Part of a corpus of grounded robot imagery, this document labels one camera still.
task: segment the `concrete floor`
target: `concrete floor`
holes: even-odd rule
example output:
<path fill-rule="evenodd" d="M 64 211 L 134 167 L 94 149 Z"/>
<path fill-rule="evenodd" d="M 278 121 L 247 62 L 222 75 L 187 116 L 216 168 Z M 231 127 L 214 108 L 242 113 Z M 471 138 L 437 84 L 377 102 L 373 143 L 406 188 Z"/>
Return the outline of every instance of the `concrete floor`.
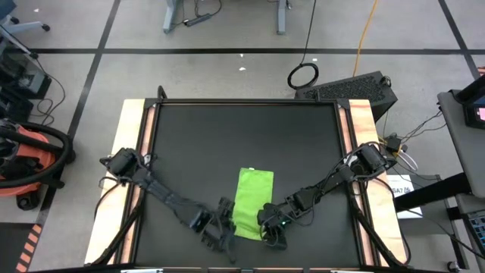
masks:
<path fill-rule="evenodd" d="M 223 0 L 221 12 L 212 19 L 190 28 L 178 27 L 167 35 L 161 28 L 167 8 L 163 0 L 17 1 L 14 16 L 23 22 L 41 20 L 52 28 L 48 33 L 31 30 L 18 38 L 44 52 L 39 57 L 42 65 L 64 85 L 66 100 L 53 113 L 52 126 L 75 133 L 78 154 L 76 162 L 64 170 L 66 187 L 54 196 L 30 270 L 83 264 L 93 210 L 101 192 L 97 182 L 105 173 L 98 159 L 111 151 L 124 99 L 154 97 L 158 85 L 163 85 L 171 98 L 294 96 L 286 77 L 302 55 L 277 54 L 269 49 L 302 49 L 305 45 L 313 3 L 291 3 L 293 9 L 286 12 L 287 33 L 277 36 L 277 6 L 265 0 Z M 485 2 L 445 3 L 466 46 L 482 49 L 474 51 L 482 54 L 472 56 L 474 65 L 484 66 L 485 29 L 481 18 Z M 212 12 L 217 9 L 217 1 L 204 0 L 201 6 L 201 13 Z M 371 0 L 318 1 L 309 47 L 356 49 L 371 7 Z M 194 17 L 191 1 L 185 3 L 185 16 Z M 459 51 L 460 45 L 437 0 L 380 1 L 364 48 L 401 49 L 365 53 L 358 69 L 359 74 L 382 71 L 392 79 L 399 101 L 390 110 L 386 134 L 406 134 L 436 113 L 437 93 L 460 89 L 473 80 L 470 62 L 464 58 L 468 52 Z M 110 49 L 134 50 L 115 54 Z M 160 50 L 144 54 L 149 52 L 142 49 Z M 217 50 L 168 54 L 163 49 L 234 50 L 231 54 Z M 261 53 L 245 53 L 247 49 L 260 49 Z M 306 57 L 320 68 L 319 83 L 352 75 L 354 52 L 325 53 Z M 304 83 L 308 77 L 302 71 L 296 75 L 296 83 Z M 46 97 L 55 102 L 61 99 L 56 83 Z M 78 104 L 84 105 L 81 116 L 74 114 Z M 377 123 L 379 133 L 382 121 Z M 443 118 L 437 118 L 428 127 L 443 123 Z M 461 171 L 446 128 L 411 139 L 408 146 L 420 174 L 448 177 Z M 35 222 L 38 214 L 39 210 L 17 210 L 14 199 L 0 199 L 1 222 Z M 414 257 L 411 264 L 417 268 L 443 270 L 447 261 L 455 259 L 446 236 L 408 237 Z M 468 259 L 470 271 L 476 272 L 474 258 L 469 255 Z"/>

